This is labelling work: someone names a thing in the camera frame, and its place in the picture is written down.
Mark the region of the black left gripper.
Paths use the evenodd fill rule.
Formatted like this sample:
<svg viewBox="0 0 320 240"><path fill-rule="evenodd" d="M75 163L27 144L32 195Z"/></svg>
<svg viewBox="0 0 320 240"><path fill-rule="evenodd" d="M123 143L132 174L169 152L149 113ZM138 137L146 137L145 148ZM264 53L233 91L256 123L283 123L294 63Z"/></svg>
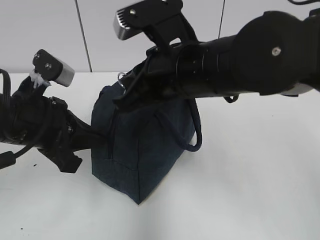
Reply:
<svg viewBox="0 0 320 240"><path fill-rule="evenodd" d="M107 136L75 116L64 100L57 97L49 100L52 119L37 150L54 163L60 172L76 173L82 159L75 152L101 147L107 143Z"/></svg>

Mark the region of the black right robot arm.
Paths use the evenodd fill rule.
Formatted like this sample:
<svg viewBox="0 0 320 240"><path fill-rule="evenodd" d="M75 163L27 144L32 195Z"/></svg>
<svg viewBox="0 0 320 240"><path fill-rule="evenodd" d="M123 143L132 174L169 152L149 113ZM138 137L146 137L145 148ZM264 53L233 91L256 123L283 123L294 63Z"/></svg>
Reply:
<svg viewBox="0 0 320 240"><path fill-rule="evenodd" d="M124 112L173 99L240 94L297 97L320 88L320 11L300 20L266 11L237 34L208 42L157 44L122 78Z"/></svg>

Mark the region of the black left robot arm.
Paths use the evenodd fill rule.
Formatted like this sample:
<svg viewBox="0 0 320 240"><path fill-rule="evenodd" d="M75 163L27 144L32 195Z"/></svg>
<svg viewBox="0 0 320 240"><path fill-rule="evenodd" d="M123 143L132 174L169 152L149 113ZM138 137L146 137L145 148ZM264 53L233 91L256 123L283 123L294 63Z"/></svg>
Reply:
<svg viewBox="0 0 320 240"><path fill-rule="evenodd" d="M16 164L17 158L36 148L62 173L74 174L82 163L75 152L106 143L106 135L75 116L64 100L45 97L45 86L34 89L30 77L13 95L9 90L5 80L0 95L0 141L23 148L1 153L1 169Z"/></svg>

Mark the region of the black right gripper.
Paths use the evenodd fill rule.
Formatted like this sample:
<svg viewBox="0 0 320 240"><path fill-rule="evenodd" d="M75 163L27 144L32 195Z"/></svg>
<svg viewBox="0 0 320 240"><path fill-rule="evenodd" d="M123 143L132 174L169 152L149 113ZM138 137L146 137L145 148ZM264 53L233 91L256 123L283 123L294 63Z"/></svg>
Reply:
<svg viewBox="0 0 320 240"><path fill-rule="evenodd" d="M113 99L121 112L132 112L175 99L187 99L178 80L177 62L181 44L169 46L166 55L158 46L146 51L146 59L121 78L122 96Z"/></svg>

